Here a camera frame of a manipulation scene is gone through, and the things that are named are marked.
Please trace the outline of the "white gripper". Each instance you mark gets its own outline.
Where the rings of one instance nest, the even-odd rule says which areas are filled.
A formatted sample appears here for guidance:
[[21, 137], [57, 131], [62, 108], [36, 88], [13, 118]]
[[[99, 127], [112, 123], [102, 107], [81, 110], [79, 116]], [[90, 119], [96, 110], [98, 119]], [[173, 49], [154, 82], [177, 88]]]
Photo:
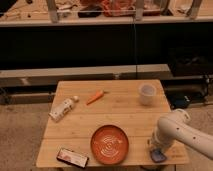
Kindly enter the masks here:
[[149, 150], [160, 150], [165, 153], [172, 145], [174, 140], [162, 134], [160, 131], [155, 130], [151, 138], [148, 140]]

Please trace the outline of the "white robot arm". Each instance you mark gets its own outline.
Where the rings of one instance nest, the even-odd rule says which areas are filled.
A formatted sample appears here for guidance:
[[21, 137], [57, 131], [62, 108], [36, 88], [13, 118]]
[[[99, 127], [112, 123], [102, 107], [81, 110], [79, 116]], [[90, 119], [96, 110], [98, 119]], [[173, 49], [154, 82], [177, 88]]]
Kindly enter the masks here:
[[213, 160], [213, 135], [189, 126], [190, 120], [190, 115], [183, 109], [161, 116], [149, 140], [151, 149], [166, 152], [178, 141]]

